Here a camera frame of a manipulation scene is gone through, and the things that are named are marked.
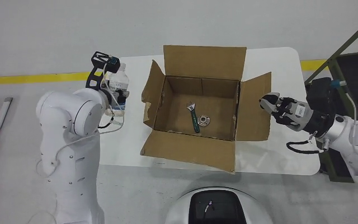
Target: metal nut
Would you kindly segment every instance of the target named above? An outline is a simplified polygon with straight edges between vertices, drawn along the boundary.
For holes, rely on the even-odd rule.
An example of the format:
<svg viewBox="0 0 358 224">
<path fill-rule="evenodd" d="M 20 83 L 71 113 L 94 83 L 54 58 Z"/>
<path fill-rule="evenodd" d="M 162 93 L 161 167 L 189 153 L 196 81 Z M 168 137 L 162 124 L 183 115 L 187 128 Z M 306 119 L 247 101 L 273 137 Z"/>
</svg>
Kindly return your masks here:
<svg viewBox="0 0 358 224">
<path fill-rule="evenodd" d="M 197 123 L 202 127 L 206 127 L 210 123 L 210 118 L 208 116 L 206 116 L 206 115 L 202 115 L 197 120 Z"/>
</svg>

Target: metal stand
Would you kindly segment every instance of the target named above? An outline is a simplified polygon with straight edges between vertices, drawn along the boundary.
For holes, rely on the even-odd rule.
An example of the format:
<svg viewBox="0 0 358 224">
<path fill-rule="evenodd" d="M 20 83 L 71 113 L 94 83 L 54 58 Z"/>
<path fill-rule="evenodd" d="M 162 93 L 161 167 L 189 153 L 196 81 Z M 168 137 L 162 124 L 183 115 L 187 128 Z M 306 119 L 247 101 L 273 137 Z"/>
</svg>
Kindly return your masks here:
<svg viewBox="0 0 358 224">
<path fill-rule="evenodd" d="M 355 32 L 330 58 L 328 58 L 304 83 L 308 85 L 318 74 L 326 67 L 334 80 L 345 80 L 349 89 L 349 94 L 353 99 L 358 99 L 358 90 L 355 86 L 358 84 L 358 54 L 341 55 L 356 39 L 358 39 L 358 31 Z M 349 102 L 342 88 L 337 90 L 338 93 L 334 98 L 337 113 L 340 115 L 348 115 L 353 118 L 353 107 Z M 328 174 L 330 181 L 353 183 L 348 172 L 345 162 L 339 152 L 330 149 L 328 152 L 319 155 L 321 162 L 320 172 Z"/>
</svg>

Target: green wrench handle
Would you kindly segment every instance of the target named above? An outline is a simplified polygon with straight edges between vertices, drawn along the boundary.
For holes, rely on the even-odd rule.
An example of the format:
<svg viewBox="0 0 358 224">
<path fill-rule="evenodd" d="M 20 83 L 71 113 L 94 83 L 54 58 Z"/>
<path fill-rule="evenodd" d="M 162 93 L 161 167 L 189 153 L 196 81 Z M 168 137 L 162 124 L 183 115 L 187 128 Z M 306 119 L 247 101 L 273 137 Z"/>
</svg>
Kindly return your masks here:
<svg viewBox="0 0 358 224">
<path fill-rule="evenodd" d="M 200 132 L 200 127 L 199 127 L 199 124 L 197 123 L 197 117 L 196 117 L 196 114 L 195 114 L 195 109 L 191 110 L 190 114 L 191 114 L 192 124 L 194 125 L 194 131 L 196 133 L 199 133 Z"/>
</svg>

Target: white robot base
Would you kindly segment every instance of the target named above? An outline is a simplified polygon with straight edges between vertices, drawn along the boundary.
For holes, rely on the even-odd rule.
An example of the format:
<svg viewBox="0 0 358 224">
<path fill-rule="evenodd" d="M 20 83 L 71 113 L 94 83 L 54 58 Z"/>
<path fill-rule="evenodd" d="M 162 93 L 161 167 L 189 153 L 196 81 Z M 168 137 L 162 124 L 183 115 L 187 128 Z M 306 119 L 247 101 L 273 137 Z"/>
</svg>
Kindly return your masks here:
<svg viewBox="0 0 358 224">
<path fill-rule="evenodd" d="M 196 189 L 169 209 L 165 224 L 272 224 L 265 208 L 252 196 L 232 188 Z"/>
</svg>

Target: box flap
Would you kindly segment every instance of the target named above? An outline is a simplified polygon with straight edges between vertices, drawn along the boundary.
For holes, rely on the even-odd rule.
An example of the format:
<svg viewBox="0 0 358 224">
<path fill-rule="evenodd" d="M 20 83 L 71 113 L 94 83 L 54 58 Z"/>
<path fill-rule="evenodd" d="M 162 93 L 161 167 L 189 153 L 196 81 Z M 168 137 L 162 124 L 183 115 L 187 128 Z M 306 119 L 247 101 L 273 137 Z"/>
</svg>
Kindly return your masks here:
<svg viewBox="0 0 358 224">
<path fill-rule="evenodd" d="M 235 172 L 235 142 L 153 130 L 140 153 Z"/>
<path fill-rule="evenodd" d="M 154 60 L 150 68 L 149 77 L 142 92 L 142 102 L 145 103 L 143 123 L 153 128 L 156 121 L 159 101 L 165 76 Z"/>
<path fill-rule="evenodd" d="M 168 76 L 241 80 L 246 48 L 164 45 Z"/>
<path fill-rule="evenodd" d="M 258 100 L 271 92 L 271 72 L 241 82 L 236 141 L 264 141 L 269 137 L 270 115 Z"/>
</svg>

